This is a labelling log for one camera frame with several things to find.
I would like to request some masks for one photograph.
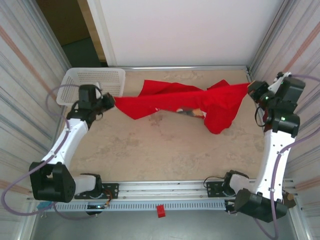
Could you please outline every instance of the red fabric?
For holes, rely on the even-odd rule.
[[[213,134],[229,128],[235,119],[248,83],[229,85],[222,80],[202,90],[180,83],[145,80],[139,96],[115,97],[115,105],[132,119],[139,119],[158,110],[200,109],[206,115],[204,124]]]

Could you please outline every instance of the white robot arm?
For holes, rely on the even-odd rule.
[[[226,174],[224,188],[236,194],[234,209],[265,222],[273,220],[271,192],[275,202],[276,217],[287,212],[283,202],[283,178],[290,148],[282,153],[276,174],[274,168],[281,150],[294,143],[300,126],[300,118],[294,114],[297,101],[305,83],[291,77],[290,72],[279,73],[274,83],[255,81],[248,86],[248,94],[264,110],[264,154],[254,185],[243,173],[230,171]]]
[[[115,100],[109,93],[97,97],[96,89],[97,86],[91,84],[79,87],[79,101],[72,106],[67,115],[69,126],[65,125],[56,143],[42,162],[52,155],[54,158],[30,175],[35,199],[68,203],[74,195],[79,193],[90,192],[92,197],[98,197],[102,193],[102,181],[98,174],[84,173],[73,178],[69,173],[71,159],[81,139],[88,132],[96,117],[115,105]],[[62,142],[62,147],[55,154]],[[33,162],[29,169],[39,164],[41,162]]]

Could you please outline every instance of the white mesh basket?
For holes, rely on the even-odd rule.
[[[74,67],[70,68],[62,80],[62,85],[94,84],[102,90],[102,94],[110,93],[114,97],[121,97],[124,92],[126,72],[119,68],[109,67]],[[56,102],[59,105],[72,106],[79,100],[79,88],[74,86],[61,87]]]

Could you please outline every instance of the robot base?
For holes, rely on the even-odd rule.
[[[287,214],[288,207],[280,202],[274,202],[276,218],[282,218]],[[262,220],[266,223],[273,221],[271,201],[260,195],[251,193],[247,189],[239,190],[234,202],[234,209],[240,213]]]

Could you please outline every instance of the metal frame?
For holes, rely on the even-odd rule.
[[[199,65],[199,66],[119,66],[113,67],[123,69],[126,72],[139,71],[213,71],[213,70],[243,70],[246,71],[245,65]]]
[[[21,208],[23,212],[30,213],[37,208],[37,202],[26,202]],[[22,217],[17,233],[14,237],[16,240],[30,240],[33,232],[33,227],[36,222],[37,215]]]
[[[268,32],[249,65],[250,74],[256,71],[257,66],[259,66],[279,30],[286,23],[286,20],[288,20],[288,13],[298,2],[299,0],[283,0],[279,11],[277,12]]]
[[[58,212],[121,212],[121,211],[155,211],[156,207],[163,205],[166,211],[172,210],[226,210],[224,200],[174,200],[174,201],[111,201],[107,207],[104,207],[105,201],[87,202],[77,201],[69,203],[57,203]],[[47,212],[54,212],[52,207]]]
[[[101,41],[106,62],[110,67],[117,66],[116,55],[114,53],[114,48],[112,47],[106,21],[104,21],[104,13],[102,12],[100,0],[87,0],[87,3],[90,8],[96,32],[98,33]]]
[[[223,179],[214,179],[216,182],[223,182]],[[256,180],[249,180],[254,185]],[[203,180],[183,181],[120,181],[118,199],[113,202],[136,202],[136,201],[202,201],[202,200],[234,200],[235,197],[208,197],[207,189],[204,188]],[[292,179],[283,180],[283,188],[297,196],[295,183]],[[31,203],[41,201],[29,197]],[[101,199],[73,199],[71,202],[101,202]]]
[[[296,198],[296,207],[290,208],[289,213],[291,216],[292,224],[294,226],[298,240],[313,240],[313,236],[307,222],[307,219],[302,211],[301,199]]]

